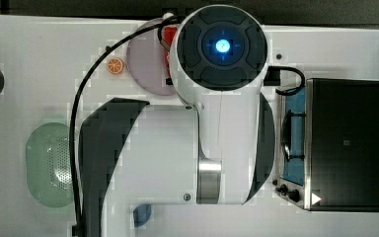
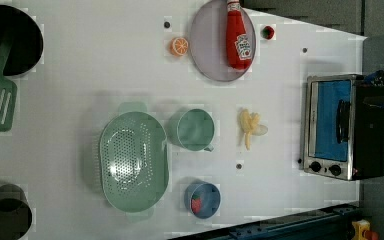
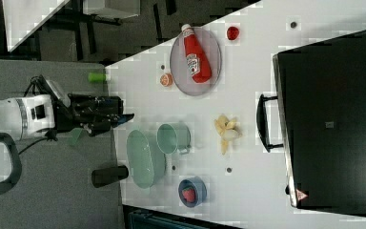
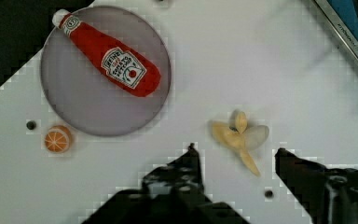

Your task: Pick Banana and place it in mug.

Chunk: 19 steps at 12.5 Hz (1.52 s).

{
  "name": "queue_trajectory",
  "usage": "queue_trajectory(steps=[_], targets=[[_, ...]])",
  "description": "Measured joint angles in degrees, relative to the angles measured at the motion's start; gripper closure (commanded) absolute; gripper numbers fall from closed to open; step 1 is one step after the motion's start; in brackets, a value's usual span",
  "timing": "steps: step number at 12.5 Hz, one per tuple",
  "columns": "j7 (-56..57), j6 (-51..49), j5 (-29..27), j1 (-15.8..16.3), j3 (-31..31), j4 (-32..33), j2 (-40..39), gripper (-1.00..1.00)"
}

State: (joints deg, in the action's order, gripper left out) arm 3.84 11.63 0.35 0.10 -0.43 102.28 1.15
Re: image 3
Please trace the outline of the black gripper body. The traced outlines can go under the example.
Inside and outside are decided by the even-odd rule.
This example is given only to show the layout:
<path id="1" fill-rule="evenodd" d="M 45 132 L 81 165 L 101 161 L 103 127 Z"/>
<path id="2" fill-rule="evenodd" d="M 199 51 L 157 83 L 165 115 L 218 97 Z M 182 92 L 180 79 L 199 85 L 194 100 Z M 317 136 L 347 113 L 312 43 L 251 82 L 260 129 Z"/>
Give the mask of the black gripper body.
<path id="1" fill-rule="evenodd" d="M 115 128 L 123 116 L 123 100 L 119 96 L 69 94 L 70 105 L 54 100 L 54 130 L 67 133 L 84 128 L 89 136 L 101 135 Z"/>

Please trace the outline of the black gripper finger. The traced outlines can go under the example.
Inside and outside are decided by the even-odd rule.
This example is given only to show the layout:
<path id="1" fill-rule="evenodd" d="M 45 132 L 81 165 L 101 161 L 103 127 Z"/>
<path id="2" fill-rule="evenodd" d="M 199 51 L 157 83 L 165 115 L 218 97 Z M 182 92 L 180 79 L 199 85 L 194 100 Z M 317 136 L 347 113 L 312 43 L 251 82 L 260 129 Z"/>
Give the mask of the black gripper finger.
<path id="1" fill-rule="evenodd" d="M 113 120 L 112 120 L 112 126 L 114 128 L 123 125 L 130 120 L 134 118 L 134 114 L 118 114 Z"/>

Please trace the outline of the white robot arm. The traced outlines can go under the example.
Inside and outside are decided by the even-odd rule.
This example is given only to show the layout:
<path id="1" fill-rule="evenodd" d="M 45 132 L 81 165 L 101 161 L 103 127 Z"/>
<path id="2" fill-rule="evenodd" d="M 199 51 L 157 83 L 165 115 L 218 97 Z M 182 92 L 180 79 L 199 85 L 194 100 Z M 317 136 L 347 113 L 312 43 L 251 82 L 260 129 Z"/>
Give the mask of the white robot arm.
<path id="1" fill-rule="evenodd" d="M 22 174 L 21 152 L 16 143 L 24 139 L 55 140 L 59 133 L 82 128 L 90 136 L 101 135 L 134 118 L 123 113 L 118 96 L 72 95 L 71 104 L 48 94 L 0 100 L 0 144 L 9 153 L 10 174 L 0 181 L 0 195 L 12 189 Z"/>

